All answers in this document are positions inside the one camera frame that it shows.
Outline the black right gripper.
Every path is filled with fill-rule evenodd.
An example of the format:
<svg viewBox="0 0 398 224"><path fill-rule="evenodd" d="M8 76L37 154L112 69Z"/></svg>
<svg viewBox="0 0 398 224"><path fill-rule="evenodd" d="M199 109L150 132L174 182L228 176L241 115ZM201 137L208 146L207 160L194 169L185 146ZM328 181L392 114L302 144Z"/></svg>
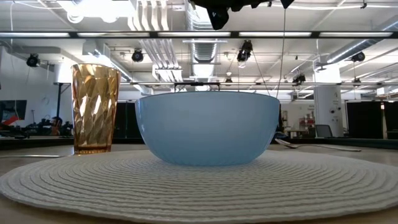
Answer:
<svg viewBox="0 0 398 224"><path fill-rule="evenodd" d="M220 30L229 20L228 10L240 11L244 6L253 8L269 0L189 0L190 3L207 10L212 28ZM287 9L294 0L280 0L282 7Z"/></svg>

